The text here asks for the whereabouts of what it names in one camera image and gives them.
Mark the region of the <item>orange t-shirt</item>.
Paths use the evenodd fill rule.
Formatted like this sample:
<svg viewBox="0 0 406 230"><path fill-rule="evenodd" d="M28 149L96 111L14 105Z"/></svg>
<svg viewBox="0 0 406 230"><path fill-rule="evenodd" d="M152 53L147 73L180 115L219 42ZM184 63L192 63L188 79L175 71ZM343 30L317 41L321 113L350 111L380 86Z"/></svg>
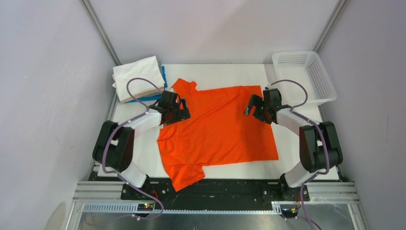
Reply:
<svg viewBox="0 0 406 230"><path fill-rule="evenodd" d="M205 166L278 160L271 126L244 114L251 96L261 93L260 86L202 91L196 86L183 79L173 84L191 117L163 127L157 139L175 191L203 179Z"/></svg>

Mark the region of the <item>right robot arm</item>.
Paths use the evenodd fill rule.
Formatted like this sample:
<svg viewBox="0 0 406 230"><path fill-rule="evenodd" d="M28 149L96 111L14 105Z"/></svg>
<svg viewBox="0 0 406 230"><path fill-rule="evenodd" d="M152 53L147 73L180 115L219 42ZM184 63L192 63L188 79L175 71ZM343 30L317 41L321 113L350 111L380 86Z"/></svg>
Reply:
<svg viewBox="0 0 406 230"><path fill-rule="evenodd" d="M283 126L299 137L299 163L281 176L284 182L278 194L290 200L297 194L297 187L318 175L328 174L330 169L343 162L343 154L335 125L332 122L316 122L290 105L282 104L278 89L265 89L263 95L251 95L244 111L267 124Z"/></svg>

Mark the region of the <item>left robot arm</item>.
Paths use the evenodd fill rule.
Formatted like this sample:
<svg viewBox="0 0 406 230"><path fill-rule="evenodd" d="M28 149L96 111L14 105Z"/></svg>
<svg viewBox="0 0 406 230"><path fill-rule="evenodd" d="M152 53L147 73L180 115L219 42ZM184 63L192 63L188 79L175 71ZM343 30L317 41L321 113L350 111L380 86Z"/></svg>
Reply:
<svg viewBox="0 0 406 230"><path fill-rule="evenodd" d="M122 123L105 121L92 152L92 158L100 163L101 169L132 186L133 194L139 199L150 196L151 186L145 183L149 176L133 162L135 139L150 129L191 117L186 99L171 91L164 91L160 99L145 108L143 113Z"/></svg>

